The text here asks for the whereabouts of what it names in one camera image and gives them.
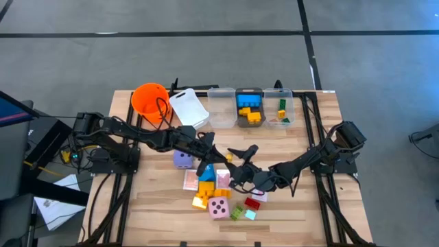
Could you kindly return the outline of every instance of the green lego brick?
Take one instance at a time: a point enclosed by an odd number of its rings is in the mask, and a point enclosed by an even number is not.
[[[230,218],[231,218],[232,220],[236,221],[236,220],[239,219],[239,217],[241,217],[241,215],[242,215],[243,213],[244,213],[244,208],[241,207],[241,206],[239,206],[239,205],[237,205],[237,206],[235,207],[235,209],[233,209],[233,211],[232,211],[232,213],[231,213],[231,215],[230,215]]]
[[[285,110],[286,105],[287,105],[286,99],[279,100],[279,110]]]

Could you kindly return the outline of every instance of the pink block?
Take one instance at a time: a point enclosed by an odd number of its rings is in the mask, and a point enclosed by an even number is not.
[[[213,219],[220,219],[222,217],[229,217],[227,198],[220,196],[209,199],[209,213]]]

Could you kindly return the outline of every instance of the computer screen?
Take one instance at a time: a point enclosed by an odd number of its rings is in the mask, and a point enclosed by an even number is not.
[[[0,127],[30,121],[39,114],[0,91]]]

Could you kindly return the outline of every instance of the wooden table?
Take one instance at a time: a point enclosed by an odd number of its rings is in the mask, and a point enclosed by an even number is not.
[[[130,94],[131,91],[115,91],[109,116],[126,118]],[[322,122],[328,130],[342,120],[337,96],[334,92],[322,91],[318,91],[317,96]],[[200,101],[207,107],[206,97],[201,97]],[[266,127],[213,130],[207,124],[200,131],[215,131],[214,143],[223,154],[226,153],[226,148],[245,150],[250,145],[257,144],[259,151],[252,161],[255,165],[267,169],[270,165],[290,161],[307,151],[308,139],[304,113],[298,98],[294,98],[294,111],[295,122],[291,128],[284,130]],[[318,142],[316,121],[311,118],[314,136]],[[136,120],[137,113],[134,113],[133,125]],[[177,117],[174,117],[172,125],[180,125]],[[142,127],[150,129],[145,121]],[[188,242],[189,246],[252,246],[255,242],[261,242],[262,246],[326,245],[316,182],[309,169],[302,172],[294,198],[291,197],[288,187],[269,193],[268,202],[262,203],[255,221],[244,217],[236,222],[230,219],[212,220],[208,211],[192,208],[195,192],[182,190],[185,171],[174,167],[173,152],[158,153],[142,143],[139,147],[141,160],[132,184],[124,246],[178,246],[181,241]],[[240,165],[236,157],[234,162]],[[215,164],[215,168],[226,169],[225,165],[221,164]],[[100,174],[93,179],[88,199],[89,206],[104,177],[105,175]],[[112,175],[106,181],[97,197],[92,232],[108,212],[114,177],[115,175]],[[334,178],[342,213],[359,235],[371,242],[372,237],[358,184],[347,175],[335,174]],[[245,195],[232,191],[232,198],[229,200],[230,209],[238,202],[243,203],[245,198]],[[86,229],[89,213],[90,207],[87,207],[83,223]],[[329,215],[333,239],[338,242],[335,219],[332,213]],[[112,242],[116,239],[118,221],[119,213],[112,226]]]

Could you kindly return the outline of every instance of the red block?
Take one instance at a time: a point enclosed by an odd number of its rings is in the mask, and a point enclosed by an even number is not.
[[[252,198],[247,198],[245,205],[258,210],[259,206],[261,206],[261,203],[257,202],[256,200],[253,200]]]

